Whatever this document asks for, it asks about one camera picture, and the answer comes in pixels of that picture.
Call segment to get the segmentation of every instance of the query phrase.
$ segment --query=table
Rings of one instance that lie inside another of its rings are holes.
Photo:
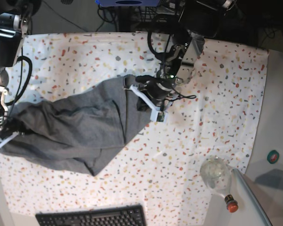
[[[167,36],[153,36],[163,51]],[[159,62],[146,33],[35,35],[25,40],[32,79],[21,101],[55,101],[126,74],[155,75]],[[259,121],[268,52],[207,40],[167,124],[152,122],[97,176],[54,171],[0,154],[0,176],[12,212],[90,210],[143,204],[151,225],[201,225],[210,192],[199,176],[207,155],[245,172]],[[9,70],[15,94],[19,65]]]

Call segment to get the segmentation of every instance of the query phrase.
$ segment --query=speckled tablecloth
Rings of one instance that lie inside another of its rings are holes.
[[[163,51],[166,39],[153,37],[157,51]],[[146,33],[34,35],[25,40],[24,55],[33,60],[34,69],[21,101],[31,102],[81,93],[116,75],[155,75],[159,68]],[[177,101],[167,124],[150,123],[97,177],[0,154],[10,210],[34,215],[141,203],[149,226],[201,225],[210,193],[199,176],[200,165],[205,156],[216,154],[245,172],[267,58],[261,49],[207,40],[194,78],[183,88],[197,99]],[[8,70],[12,96],[19,69],[17,64]]]

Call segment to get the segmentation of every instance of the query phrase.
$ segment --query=clear bottle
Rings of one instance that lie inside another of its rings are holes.
[[[201,166],[200,175],[213,194],[224,198],[229,212],[238,210],[237,201],[230,194],[231,170],[219,157],[208,157]]]

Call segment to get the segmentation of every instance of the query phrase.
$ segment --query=floor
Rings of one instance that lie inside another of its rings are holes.
[[[64,5],[60,0],[47,0],[57,13],[89,32],[101,25],[102,20],[97,15],[98,6],[94,0],[74,0],[71,5]],[[32,17],[33,34],[84,32],[70,22],[57,16],[46,4],[42,3],[40,10]],[[105,23],[100,32],[114,32],[114,25]]]

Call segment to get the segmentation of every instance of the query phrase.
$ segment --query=black keyboard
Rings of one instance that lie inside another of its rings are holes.
[[[142,206],[36,214],[40,226],[146,226]]]

